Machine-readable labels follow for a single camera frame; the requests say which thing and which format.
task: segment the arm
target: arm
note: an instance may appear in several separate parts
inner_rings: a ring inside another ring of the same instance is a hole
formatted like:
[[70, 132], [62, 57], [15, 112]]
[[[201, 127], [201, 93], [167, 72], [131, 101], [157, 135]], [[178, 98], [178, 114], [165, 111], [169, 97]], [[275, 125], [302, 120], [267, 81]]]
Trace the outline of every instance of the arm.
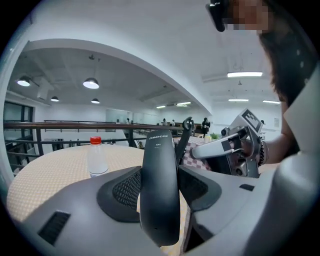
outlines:
[[284, 119], [284, 112], [288, 109], [285, 102], [281, 102], [281, 115], [282, 115], [282, 125], [281, 134], [272, 141], [266, 141], [267, 147], [269, 149], [269, 158], [266, 164], [276, 164], [281, 162], [289, 148], [293, 145], [294, 135]]

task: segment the green plant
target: green plant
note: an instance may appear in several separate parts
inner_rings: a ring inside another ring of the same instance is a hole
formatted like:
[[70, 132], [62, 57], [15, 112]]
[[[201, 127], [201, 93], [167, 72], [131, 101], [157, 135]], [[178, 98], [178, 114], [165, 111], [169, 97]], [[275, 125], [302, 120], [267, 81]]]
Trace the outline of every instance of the green plant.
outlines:
[[213, 140], [219, 139], [218, 135], [215, 133], [211, 133], [210, 136], [211, 136], [211, 139], [213, 139]]

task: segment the brand logo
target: brand logo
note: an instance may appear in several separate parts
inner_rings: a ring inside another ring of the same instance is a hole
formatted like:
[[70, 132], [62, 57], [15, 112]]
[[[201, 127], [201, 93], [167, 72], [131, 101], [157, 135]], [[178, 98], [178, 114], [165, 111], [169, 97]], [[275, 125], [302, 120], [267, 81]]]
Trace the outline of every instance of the brand logo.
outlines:
[[168, 135], [159, 135], [159, 136], [150, 137], [149, 140], [158, 139], [158, 138], [166, 138], [166, 137], [168, 137]]

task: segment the metal railing post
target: metal railing post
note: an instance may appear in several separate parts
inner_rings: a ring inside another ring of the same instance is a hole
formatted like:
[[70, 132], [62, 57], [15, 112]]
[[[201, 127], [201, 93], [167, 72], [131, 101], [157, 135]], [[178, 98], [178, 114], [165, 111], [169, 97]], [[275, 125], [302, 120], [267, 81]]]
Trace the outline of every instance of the metal railing post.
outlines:
[[41, 144], [41, 129], [40, 128], [36, 128], [35, 129], [35, 133], [36, 133], [36, 144], [38, 145], [39, 155], [43, 156], [44, 155], [44, 149], [42, 148], [42, 144]]
[[134, 130], [130, 129], [129, 130], [129, 147], [133, 147], [134, 146]]

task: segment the wooden handrail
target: wooden handrail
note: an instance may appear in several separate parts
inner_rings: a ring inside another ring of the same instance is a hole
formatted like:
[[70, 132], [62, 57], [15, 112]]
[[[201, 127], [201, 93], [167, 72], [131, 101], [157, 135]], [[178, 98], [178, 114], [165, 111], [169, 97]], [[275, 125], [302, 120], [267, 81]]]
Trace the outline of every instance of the wooden handrail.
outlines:
[[97, 122], [5, 122], [4, 129], [114, 129], [114, 130], [172, 130], [182, 131], [182, 127], [148, 125], [148, 124], [124, 124], [124, 123], [97, 123]]

